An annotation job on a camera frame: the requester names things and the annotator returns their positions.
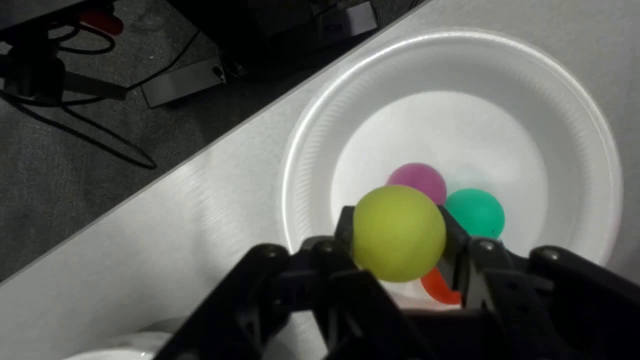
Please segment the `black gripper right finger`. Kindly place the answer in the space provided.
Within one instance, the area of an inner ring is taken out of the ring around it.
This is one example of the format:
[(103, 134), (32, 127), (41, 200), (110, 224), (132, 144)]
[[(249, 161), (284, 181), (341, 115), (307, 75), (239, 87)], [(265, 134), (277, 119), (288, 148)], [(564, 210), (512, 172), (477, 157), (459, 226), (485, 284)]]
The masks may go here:
[(470, 279), (470, 260), (467, 260), (467, 231), (457, 224), (457, 219), (439, 205), (439, 214), (446, 224), (446, 245), (437, 270), (446, 282), (446, 300), (449, 303), (462, 303), (467, 291)]

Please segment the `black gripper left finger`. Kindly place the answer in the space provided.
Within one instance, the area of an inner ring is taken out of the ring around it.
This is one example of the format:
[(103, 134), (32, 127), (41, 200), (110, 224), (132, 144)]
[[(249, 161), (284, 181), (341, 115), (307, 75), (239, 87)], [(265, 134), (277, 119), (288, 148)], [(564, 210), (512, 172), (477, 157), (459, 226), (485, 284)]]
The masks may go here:
[(344, 205), (338, 215), (338, 224), (334, 230), (334, 239), (346, 250), (352, 252), (354, 241), (354, 207)]

